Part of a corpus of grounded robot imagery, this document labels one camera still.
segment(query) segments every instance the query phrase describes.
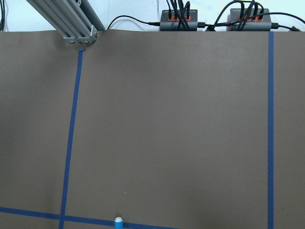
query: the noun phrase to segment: blue cylinder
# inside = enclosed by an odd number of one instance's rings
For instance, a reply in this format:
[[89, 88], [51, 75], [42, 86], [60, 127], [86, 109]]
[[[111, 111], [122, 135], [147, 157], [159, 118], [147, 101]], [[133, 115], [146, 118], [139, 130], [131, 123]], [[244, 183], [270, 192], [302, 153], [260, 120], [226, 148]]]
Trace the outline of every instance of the blue cylinder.
[[123, 229], [123, 219], [121, 217], [115, 218], [114, 229]]

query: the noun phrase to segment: white wall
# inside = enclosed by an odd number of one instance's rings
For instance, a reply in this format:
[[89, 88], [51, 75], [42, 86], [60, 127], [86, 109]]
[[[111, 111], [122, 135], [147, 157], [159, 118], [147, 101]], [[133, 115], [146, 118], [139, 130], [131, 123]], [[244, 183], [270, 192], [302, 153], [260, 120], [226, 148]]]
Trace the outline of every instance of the white wall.
[[[54, 28], [40, 15], [26, 0], [5, 0], [8, 5], [7, 25], [9, 31], [42, 31]], [[166, 0], [89, 0], [92, 7], [100, 17], [105, 27], [109, 25], [116, 16], [127, 14], [143, 21], [160, 21], [162, 10], [166, 10]], [[191, 9], [198, 10], [199, 21], [214, 23], [218, 14], [230, 0], [190, 0]], [[305, 19], [304, 0], [260, 0], [259, 1], [270, 12], [287, 12]], [[220, 22], [225, 22], [229, 9], [225, 12]], [[296, 26], [305, 31], [305, 25], [300, 21], [282, 16], [271, 15], [272, 21], [281, 25]], [[130, 19], [119, 19], [112, 26], [113, 29], [134, 31], [157, 31], [158, 27], [148, 26], [134, 22]]]

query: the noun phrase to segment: power strip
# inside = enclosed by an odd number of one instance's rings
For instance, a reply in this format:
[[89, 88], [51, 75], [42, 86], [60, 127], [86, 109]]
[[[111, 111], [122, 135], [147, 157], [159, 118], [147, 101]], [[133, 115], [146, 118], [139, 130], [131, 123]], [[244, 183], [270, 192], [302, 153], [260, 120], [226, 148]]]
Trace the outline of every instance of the power strip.
[[[230, 15], [228, 17], [228, 22], [234, 22], [240, 20], [240, 8], [233, 8], [230, 10]], [[269, 13], [269, 9], [264, 9], [264, 13]], [[227, 31], [237, 31], [238, 24], [227, 27]], [[255, 20], [250, 19], [247, 21], [246, 25], [243, 28], [243, 31], [270, 31], [272, 27], [272, 22], [270, 15], [264, 15], [260, 20], [256, 17]]]
[[[190, 27], [190, 31], [197, 31], [198, 10], [190, 10], [189, 18], [186, 17], [186, 12], [185, 12], [185, 18]], [[161, 20], [160, 20], [160, 31], [186, 31], [186, 29], [182, 25], [180, 25], [180, 28], [178, 30], [178, 23], [179, 23], [179, 19], [178, 18], [175, 19], [174, 11], [172, 11], [171, 19], [169, 19], [168, 17], [168, 10], [162, 11]]]

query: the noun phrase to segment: white background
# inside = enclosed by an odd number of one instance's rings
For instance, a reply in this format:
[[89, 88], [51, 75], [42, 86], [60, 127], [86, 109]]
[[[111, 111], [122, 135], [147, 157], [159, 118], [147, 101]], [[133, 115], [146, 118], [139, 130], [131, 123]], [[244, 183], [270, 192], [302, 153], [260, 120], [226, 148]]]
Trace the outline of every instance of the white background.
[[[26, 0], [5, 0], [8, 7], [8, 31], [42, 31], [54, 28], [39, 14]], [[101, 19], [103, 25], [108, 27], [116, 16], [126, 14], [142, 21], [160, 21], [162, 10], [167, 10], [166, 0], [89, 0], [93, 9]], [[230, 0], [190, 0], [191, 9], [198, 10], [198, 21], [214, 23], [220, 11]], [[270, 12], [286, 12], [294, 14], [305, 20], [305, 0], [258, 0]], [[230, 8], [239, 8], [236, 3], [226, 10], [220, 22], [225, 22]], [[300, 21], [282, 15], [271, 15], [272, 22], [285, 26], [296, 26], [305, 31], [305, 25]], [[133, 31], [158, 31], [158, 27], [137, 23], [130, 19], [118, 19], [112, 29]]]

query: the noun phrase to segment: white cap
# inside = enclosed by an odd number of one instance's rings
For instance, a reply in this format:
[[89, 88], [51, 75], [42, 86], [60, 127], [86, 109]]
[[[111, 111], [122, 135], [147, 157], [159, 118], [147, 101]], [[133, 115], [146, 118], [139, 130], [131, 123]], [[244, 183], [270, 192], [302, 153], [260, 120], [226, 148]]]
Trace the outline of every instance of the white cap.
[[117, 217], [115, 218], [114, 222], [116, 223], [123, 222], [123, 219], [121, 217]]

